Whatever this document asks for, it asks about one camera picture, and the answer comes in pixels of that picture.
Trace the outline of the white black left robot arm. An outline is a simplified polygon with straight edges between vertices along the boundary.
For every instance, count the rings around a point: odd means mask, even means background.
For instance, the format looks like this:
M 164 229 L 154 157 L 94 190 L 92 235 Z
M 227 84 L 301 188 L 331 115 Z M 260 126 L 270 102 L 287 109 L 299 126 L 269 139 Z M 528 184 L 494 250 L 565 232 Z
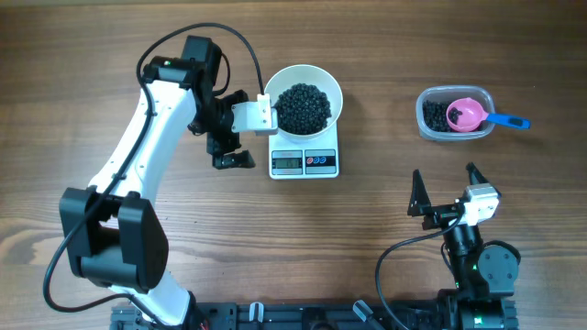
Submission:
M 194 294 L 167 269 L 169 241 L 155 213 L 164 172 L 184 130 L 204 134 L 213 165 L 251 168 L 234 127 L 234 110 L 249 100 L 216 90 L 224 55 L 155 57 L 138 66 L 141 95 L 123 137 L 85 189 L 67 189 L 59 212 L 72 274 L 127 299 L 155 329 L 204 329 Z

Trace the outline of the white bowl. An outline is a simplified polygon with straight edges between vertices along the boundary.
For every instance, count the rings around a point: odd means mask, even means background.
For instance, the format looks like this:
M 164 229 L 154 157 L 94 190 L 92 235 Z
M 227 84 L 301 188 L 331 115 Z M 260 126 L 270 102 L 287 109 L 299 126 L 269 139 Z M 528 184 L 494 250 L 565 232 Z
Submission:
M 341 87 L 338 81 L 322 68 L 309 64 L 289 66 L 275 73 L 265 86 L 264 92 L 271 97 L 271 106 L 276 106 L 279 102 L 279 96 L 297 84 L 315 86 L 320 93 L 324 93 L 328 100 L 330 116 L 326 118 L 326 124 L 312 134 L 295 134 L 282 128 L 280 121 L 278 132 L 288 138 L 317 138 L 326 133 L 328 129 L 333 128 L 340 117 L 344 104 Z

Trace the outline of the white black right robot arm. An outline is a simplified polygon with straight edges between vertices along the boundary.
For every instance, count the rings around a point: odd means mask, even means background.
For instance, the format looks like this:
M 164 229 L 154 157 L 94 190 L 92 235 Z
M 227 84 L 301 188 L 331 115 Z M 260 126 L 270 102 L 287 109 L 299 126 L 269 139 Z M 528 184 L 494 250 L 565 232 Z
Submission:
M 478 168 L 466 166 L 470 184 L 454 203 L 434 206 L 419 170 L 415 170 L 407 213 L 423 218 L 425 230 L 443 232 L 443 259 L 449 264 L 455 287 L 422 302 L 431 313 L 408 318 L 414 329 L 517 329 L 515 281 L 521 254 L 500 240 L 485 242 L 479 225 L 494 217 L 501 193 Z

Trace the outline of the pink scoop blue handle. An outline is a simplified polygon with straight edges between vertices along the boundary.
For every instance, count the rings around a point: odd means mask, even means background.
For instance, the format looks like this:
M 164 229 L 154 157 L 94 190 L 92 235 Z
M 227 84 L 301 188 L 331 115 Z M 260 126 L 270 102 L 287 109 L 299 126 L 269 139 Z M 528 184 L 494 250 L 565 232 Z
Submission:
M 482 122 L 526 130 L 531 127 L 528 119 L 504 114 L 490 114 L 482 105 L 472 98 L 461 98 L 452 102 L 446 111 L 449 126 L 461 133 L 477 129 Z

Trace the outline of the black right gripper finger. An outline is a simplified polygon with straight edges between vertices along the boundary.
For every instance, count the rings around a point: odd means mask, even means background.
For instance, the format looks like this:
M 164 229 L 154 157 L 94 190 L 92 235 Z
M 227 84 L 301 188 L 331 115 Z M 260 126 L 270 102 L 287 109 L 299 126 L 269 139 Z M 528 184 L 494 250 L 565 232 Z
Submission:
M 423 216 L 431 213 L 432 205 L 420 170 L 414 170 L 412 177 L 412 192 L 407 214 L 410 216 Z
M 473 162 L 467 164 L 466 170 L 469 175 L 470 185 L 485 184 L 489 182 Z

